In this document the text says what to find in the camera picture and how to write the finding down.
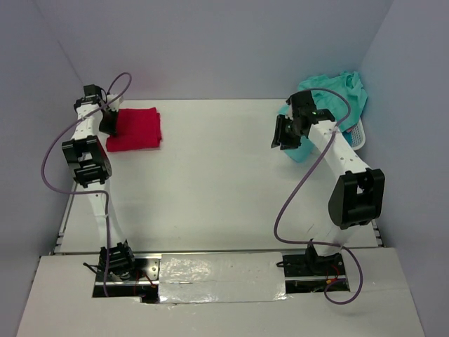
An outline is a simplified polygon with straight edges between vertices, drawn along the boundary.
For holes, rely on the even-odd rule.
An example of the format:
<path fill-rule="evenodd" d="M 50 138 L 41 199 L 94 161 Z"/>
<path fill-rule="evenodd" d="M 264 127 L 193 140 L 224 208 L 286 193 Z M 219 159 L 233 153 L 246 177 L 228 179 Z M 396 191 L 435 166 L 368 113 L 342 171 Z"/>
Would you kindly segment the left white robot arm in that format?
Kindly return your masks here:
<path fill-rule="evenodd" d="M 124 281 L 134 277 L 138 267 L 133 252 L 116 219 L 112 198 L 109 196 L 109 179 L 112 166 L 99 135 L 117 134 L 120 100 L 100 110 L 100 114 L 88 114 L 113 99 L 95 84 L 84 86 L 83 97 L 74 103 L 77 117 L 82 121 L 76 126 L 70 140 L 62 143 L 62 151 L 74 181 L 81 192 L 88 192 L 93 216 L 100 234 L 99 273 L 108 271 L 109 281 Z"/>

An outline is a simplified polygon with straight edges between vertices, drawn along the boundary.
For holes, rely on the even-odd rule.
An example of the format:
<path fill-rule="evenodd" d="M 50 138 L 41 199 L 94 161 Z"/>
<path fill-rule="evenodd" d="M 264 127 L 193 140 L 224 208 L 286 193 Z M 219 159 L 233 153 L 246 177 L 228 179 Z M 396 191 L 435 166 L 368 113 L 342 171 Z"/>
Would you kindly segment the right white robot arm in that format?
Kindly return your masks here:
<path fill-rule="evenodd" d="M 277 116 L 271 147 L 295 150 L 302 139 L 310 140 L 319 157 L 298 185 L 303 186 L 322 161 L 330 167 L 335 180 L 322 228 L 305 243 L 305 267 L 319 275 L 358 229 L 380 217 L 385 175 L 356 154 L 340 132 L 340 121 L 330 110 L 316 106 L 310 89 L 292 94 L 286 103 L 290 109 Z"/>

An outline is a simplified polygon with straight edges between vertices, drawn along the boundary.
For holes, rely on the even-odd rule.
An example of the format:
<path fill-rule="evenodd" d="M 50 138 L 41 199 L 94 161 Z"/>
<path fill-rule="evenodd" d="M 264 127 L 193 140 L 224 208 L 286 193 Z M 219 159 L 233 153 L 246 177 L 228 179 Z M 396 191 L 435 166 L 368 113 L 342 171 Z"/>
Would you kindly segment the mint green t shirt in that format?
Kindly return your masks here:
<path fill-rule="evenodd" d="M 341 98 L 347 105 L 348 113 L 339 120 L 341 123 L 351 114 L 350 104 L 339 94 L 338 90 L 342 89 L 344 92 L 358 93 L 363 87 L 361 76 L 358 72 L 341 72 L 336 77 L 329 77 L 327 75 L 317 75 L 309 77 L 301 81 L 297 86 L 298 91 L 305 91 L 311 89 L 312 91 L 326 91 Z"/>

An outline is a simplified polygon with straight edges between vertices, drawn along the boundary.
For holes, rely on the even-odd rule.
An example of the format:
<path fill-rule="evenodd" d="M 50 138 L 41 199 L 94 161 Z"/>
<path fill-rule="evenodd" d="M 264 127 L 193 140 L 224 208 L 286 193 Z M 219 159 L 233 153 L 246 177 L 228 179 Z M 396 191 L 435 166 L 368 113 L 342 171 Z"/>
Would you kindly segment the red t shirt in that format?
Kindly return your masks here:
<path fill-rule="evenodd" d="M 162 142 L 161 115 L 155 107 L 120 109 L 116 131 L 106 140 L 108 152 L 157 149 Z"/>

